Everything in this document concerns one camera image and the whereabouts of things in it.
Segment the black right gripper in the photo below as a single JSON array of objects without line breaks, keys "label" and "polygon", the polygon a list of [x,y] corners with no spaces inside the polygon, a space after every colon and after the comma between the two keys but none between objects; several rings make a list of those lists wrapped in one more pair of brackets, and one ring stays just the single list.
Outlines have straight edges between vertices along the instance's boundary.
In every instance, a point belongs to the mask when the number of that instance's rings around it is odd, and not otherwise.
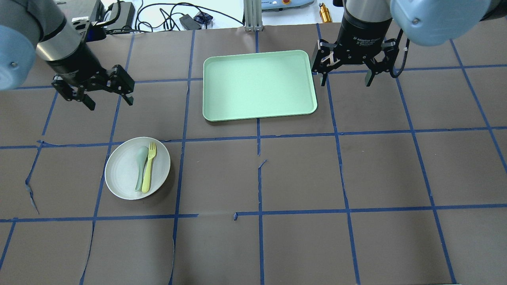
[{"label": "black right gripper", "polygon": [[335,43],[319,39],[311,59],[311,70],[321,73],[320,86],[327,83],[328,73],[342,65],[365,64],[370,70],[365,76],[365,86],[370,87],[375,72],[391,72],[399,47],[395,39],[384,42],[392,19],[366,22],[355,16],[342,18]]}]

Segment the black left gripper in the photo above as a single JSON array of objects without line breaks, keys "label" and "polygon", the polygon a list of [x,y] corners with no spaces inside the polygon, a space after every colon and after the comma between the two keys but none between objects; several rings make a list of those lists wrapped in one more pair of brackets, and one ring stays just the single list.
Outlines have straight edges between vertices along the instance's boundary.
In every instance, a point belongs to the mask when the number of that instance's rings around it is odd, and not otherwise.
[{"label": "black left gripper", "polygon": [[59,79],[54,79],[53,87],[67,100],[82,102],[90,111],[95,110],[96,103],[86,92],[104,90],[121,95],[125,102],[132,106],[134,98],[134,79],[121,65],[114,65],[107,70],[89,49],[87,44],[78,45],[69,56],[53,60],[52,69]]}]

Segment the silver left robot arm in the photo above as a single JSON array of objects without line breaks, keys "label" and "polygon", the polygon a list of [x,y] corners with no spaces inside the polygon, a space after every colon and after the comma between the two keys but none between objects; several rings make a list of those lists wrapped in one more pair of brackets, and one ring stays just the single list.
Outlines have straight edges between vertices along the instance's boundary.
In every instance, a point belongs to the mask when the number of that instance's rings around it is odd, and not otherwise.
[{"label": "silver left robot arm", "polygon": [[88,35],[105,36],[104,27],[117,21],[89,22],[83,28],[67,20],[52,0],[2,0],[0,20],[1,90],[22,85],[38,56],[55,72],[53,88],[66,101],[83,103],[89,110],[95,102],[89,91],[120,95],[128,105],[135,82],[121,65],[106,70],[87,46]]}]

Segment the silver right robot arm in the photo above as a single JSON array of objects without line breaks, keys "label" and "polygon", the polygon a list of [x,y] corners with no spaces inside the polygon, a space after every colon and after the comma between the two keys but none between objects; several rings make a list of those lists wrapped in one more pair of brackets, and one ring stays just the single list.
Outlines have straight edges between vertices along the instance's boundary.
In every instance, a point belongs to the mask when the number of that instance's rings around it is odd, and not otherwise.
[{"label": "silver right robot arm", "polygon": [[328,74],[343,65],[366,65],[365,85],[377,74],[395,72],[400,41],[407,38],[404,58],[411,43],[438,46],[458,38],[477,23],[506,15],[505,0],[335,0],[344,13],[335,43],[318,40],[311,63],[312,72]]}]

